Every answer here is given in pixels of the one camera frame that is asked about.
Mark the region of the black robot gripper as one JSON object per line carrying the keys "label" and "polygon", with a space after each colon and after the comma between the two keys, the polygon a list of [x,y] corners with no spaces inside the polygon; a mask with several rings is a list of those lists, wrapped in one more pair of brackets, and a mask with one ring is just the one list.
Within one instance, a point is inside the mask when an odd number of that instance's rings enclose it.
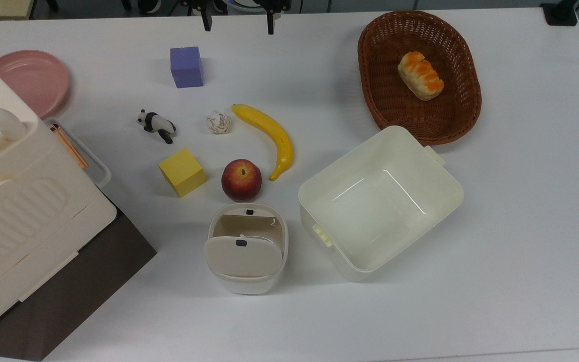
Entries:
{"label": "black robot gripper", "polygon": [[[181,1],[182,6],[201,10],[203,27],[207,32],[210,32],[212,29],[212,16],[206,9],[210,2],[211,1]],[[292,6],[292,1],[253,1],[253,3],[267,11],[267,32],[270,35],[275,34],[275,13],[290,10]]]}

